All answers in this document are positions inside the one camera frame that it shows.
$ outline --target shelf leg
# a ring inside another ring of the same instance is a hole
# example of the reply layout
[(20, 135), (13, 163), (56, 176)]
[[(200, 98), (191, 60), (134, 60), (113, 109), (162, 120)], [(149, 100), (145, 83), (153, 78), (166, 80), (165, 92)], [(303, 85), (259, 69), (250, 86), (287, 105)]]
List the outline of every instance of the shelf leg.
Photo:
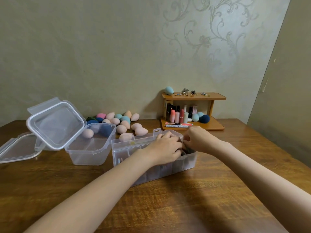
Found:
[(208, 116), (209, 116), (209, 117), (212, 116), (213, 106), (214, 106), (214, 101), (211, 101), (211, 106), (210, 106), (210, 109), (209, 109), (209, 111), (208, 111)]

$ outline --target beige wall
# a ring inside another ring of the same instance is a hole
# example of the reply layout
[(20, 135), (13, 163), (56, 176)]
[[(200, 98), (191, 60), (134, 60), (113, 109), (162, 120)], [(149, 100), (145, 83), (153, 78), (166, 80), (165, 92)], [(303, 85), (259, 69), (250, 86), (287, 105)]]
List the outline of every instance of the beige wall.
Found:
[(166, 86), (247, 122), (289, 1), (1, 0), (0, 125), (55, 96), (156, 118)]
[(291, 1), (248, 122), (248, 125), (309, 166), (310, 8), (311, 0)]

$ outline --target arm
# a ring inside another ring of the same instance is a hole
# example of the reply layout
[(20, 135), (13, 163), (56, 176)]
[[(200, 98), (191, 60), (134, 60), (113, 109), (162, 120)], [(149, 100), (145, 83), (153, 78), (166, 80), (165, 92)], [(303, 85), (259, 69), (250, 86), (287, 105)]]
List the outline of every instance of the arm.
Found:
[(290, 233), (310, 232), (311, 195), (307, 192), (200, 127), (190, 128), (184, 143), (227, 165)]
[(94, 232), (131, 185), (149, 168), (176, 160), (182, 143), (169, 132), (57, 205), (25, 233)]

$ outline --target plastic lid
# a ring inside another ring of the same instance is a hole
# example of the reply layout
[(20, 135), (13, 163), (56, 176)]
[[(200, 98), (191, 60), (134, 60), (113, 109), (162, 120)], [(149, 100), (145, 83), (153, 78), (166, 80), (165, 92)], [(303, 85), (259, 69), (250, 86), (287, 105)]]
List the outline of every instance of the plastic lid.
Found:
[(41, 151), (35, 151), (37, 137), (33, 133), (23, 133), (11, 138), (0, 147), (0, 163), (9, 163), (36, 157)]
[(26, 125), (49, 148), (60, 150), (82, 132), (86, 120), (69, 101), (53, 98), (31, 107)]

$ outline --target hand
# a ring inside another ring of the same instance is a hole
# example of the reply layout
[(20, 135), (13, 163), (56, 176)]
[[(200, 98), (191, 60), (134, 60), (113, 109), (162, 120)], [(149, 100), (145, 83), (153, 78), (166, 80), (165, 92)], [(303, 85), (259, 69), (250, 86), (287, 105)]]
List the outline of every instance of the hand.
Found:
[(175, 161), (181, 155), (182, 145), (179, 137), (167, 132), (165, 135), (159, 134), (156, 140), (142, 151), (154, 166)]
[(218, 148), (224, 144), (223, 141), (214, 137), (200, 126), (189, 126), (184, 134), (184, 144), (199, 152), (215, 155)]

